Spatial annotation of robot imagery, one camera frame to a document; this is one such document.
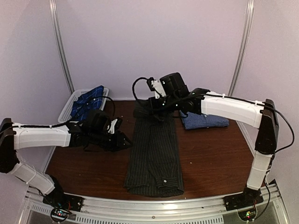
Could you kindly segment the black pinstriped long sleeve shirt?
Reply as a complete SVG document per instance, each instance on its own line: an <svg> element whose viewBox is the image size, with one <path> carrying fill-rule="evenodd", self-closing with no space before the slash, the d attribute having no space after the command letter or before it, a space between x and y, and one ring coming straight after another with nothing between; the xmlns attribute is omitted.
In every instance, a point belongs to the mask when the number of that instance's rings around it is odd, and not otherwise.
<svg viewBox="0 0 299 224"><path fill-rule="evenodd" d="M133 147L124 187L134 195L172 197L184 193L175 120L151 115L135 103Z"/></svg>

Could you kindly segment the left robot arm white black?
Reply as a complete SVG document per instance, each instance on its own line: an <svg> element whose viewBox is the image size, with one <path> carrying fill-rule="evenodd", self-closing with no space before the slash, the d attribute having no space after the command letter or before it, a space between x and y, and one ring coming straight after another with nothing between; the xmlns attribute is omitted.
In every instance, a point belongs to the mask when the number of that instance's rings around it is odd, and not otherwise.
<svg viewBox="0 0 299 224"><path fill-rule="evenodd" d="M116 152L132 147L132 141L119 130L121 118L106 117L67 121L57 125L24 125L6 118L0 125L0 171L12 174L40 190L57 207L67 203L59 182L37 171L17 157L17 150L31 147L88 147L90 144Z"/></svg>

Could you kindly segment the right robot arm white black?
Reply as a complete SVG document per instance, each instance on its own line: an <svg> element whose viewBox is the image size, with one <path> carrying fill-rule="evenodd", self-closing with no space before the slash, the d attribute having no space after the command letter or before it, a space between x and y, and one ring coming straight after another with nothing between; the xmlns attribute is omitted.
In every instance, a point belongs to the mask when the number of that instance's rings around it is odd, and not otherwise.
<svg viewBox="0 0 299 224"><path fill-rule="evenodd" d="M163 97L156 95L149 98L149 103L153 113L182 111L236 121L254 156L239 201L249 206L257 199L257 192L271 170L271 160L277 149L279 124L273 100L246 100L196 88L182 97L174 94Z"/></svg>

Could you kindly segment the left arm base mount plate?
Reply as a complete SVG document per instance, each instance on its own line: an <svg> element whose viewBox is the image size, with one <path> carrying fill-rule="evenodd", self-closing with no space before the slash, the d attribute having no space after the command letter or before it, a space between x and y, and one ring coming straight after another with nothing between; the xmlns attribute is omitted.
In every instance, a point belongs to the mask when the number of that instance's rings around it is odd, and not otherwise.
<svg viewBox="0 0 299 224"><path fill-rule="evenodd" d="M69 194L62 196L53 196L40 194L43 197L43 203L51 205L53 208L59 208L67 211L80 212L83 205L83 198Z"/></svg>

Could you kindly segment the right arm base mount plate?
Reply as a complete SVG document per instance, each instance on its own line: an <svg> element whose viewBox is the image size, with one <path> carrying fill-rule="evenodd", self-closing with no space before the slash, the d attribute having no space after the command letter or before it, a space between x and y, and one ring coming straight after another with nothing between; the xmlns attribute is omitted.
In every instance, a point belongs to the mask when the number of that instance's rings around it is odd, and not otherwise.
<svg viewBox="0 0 299 224"><path fill-rule="evenodd" d="M262 203L263 197L259 194L257 197L245 196L245 194L239 193L224 197L224 204L226 211L240 210L247 207L253 207L257 203Z"/></svg>

